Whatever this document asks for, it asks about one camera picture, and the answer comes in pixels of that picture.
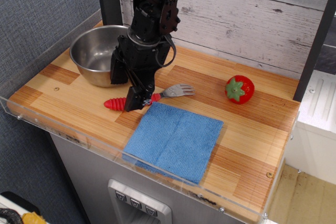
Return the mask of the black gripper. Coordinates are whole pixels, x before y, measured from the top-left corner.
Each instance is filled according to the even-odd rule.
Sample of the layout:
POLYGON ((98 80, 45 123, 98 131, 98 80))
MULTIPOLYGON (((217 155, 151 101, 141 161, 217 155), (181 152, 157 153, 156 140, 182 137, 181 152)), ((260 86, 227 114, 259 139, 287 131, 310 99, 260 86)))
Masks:
POLYGON ((111 84, 131 82, 124 110, 142 110, 151 103, 155 88, 155 73, 166 63, 167 54, 172 47, 171 36, 162 37, 154 47, 136 44, 128 36, 118 37, 118 46, 111 56, 111 84))

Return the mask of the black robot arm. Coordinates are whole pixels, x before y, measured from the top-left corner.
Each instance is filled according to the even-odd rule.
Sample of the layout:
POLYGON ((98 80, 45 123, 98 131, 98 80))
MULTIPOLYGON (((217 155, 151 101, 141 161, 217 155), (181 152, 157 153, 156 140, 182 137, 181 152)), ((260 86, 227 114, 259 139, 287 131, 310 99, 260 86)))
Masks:
POLYGON ((175 50, 171 32, 177 30, 178 0, 133 0, 133 20, 126 35, 118 37, 111 57, 111 84, 131 82, 124 109, 142 109, 151 101, 155 73, 169 66, 175 50))

